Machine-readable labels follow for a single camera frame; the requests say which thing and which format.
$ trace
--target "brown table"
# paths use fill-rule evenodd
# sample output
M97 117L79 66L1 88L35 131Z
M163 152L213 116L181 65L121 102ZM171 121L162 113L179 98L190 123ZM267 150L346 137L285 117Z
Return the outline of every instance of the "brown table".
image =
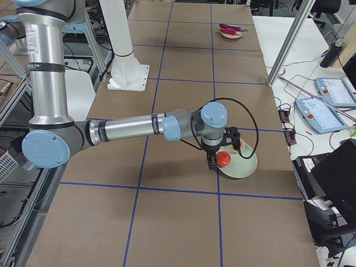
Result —
M236 41L217 23L245 25ZM318 266L263 55L248 7L136 2L135 56L151 66L145 92L99 88L89 117L192 111L233 97L260 127L258 167L230 180L205 154L162 136L87 149L70 159L27 266ZM224 102L228 125L253 124Z

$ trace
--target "blue object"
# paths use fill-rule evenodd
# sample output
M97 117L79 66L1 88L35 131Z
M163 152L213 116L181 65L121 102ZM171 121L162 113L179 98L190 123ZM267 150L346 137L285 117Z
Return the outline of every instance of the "blue object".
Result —
M163 132L167 141L178 141L180 139L180 126L175 116L165 117L162 120Z
M348 128L334 110L314 97L298 99L295 103L303 118L318 134Z
M85 33L87 30L87 24L68 24L66 28L64 28L65 33Z
M228 122L228 111L223 104L210 102L201 110L203 121L213 128L223 128Z
M24 7L35 7L39 6L40 4L46 3L48 0L12 0L15 4Z
M356 107L356 95L344 78L317 78L315 81L322 99L334 107Z
M20 20L15 15L4 16L0 19L5 22L20 22Z
M34 130L22 141L25 157L41 168L55 168L66 163L71 151L63 138L51 131Z
M4 43L4 45L6 45L6 46L11 45L11 43L12 43L12 40L9 37L7 37L1 33L0 33L0 41L2 41Z

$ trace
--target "gray floor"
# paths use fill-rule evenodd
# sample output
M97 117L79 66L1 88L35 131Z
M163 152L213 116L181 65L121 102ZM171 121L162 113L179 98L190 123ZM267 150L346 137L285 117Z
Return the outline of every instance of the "gray floor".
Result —
M291 11L293 6L294 0L280 0L279 1L279 8L273 9L273 16L274 17L295 17L297 14L297 10ZM269 7L260 7L258 12L254 12L253 16L268 16L269 15ZM320 18L317 20L323 21L326 23L324 28L321 28L318 24L318 28L322 35L324 36L326 42L330 44L332 41L335 41L332 29L333 25L339 23L339 21L333 16L329 14L322 14Z

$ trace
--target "blue joint cap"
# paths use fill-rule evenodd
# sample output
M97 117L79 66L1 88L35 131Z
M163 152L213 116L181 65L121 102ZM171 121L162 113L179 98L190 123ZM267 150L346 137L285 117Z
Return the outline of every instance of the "blue joint cap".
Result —
M35 7L48 2L48 0L12 0L15 4L24 7Z
M163 133L167 141L178 141L180 139L180 126L175 116L165 117L162 120Z
M85 33L87 30L87 24L68 24L66 28L64 28L63 32L65 33Z
M0 18L2 21L5 22L19 22L20 20L15 15L4 16Z
M67 142L59 135L46 130L34 130L22 141L25 157L41 168L55 168L66 163L71 151Z
M212 128L223 128L228 122L228 111L218 102L206 104L200 114L203 121Z
M9 37L7 37L1 33L0 33L0 41L3 42L4 45L6 45L6 46L9 46L12 44L12 40Z

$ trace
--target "white stand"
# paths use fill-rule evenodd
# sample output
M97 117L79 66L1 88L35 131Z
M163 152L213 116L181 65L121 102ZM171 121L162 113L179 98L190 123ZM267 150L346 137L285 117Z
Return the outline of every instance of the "white stand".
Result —
M133 54L123 0L100 0L100 5L115 53L107 88L144 91L150 66L141 65Z

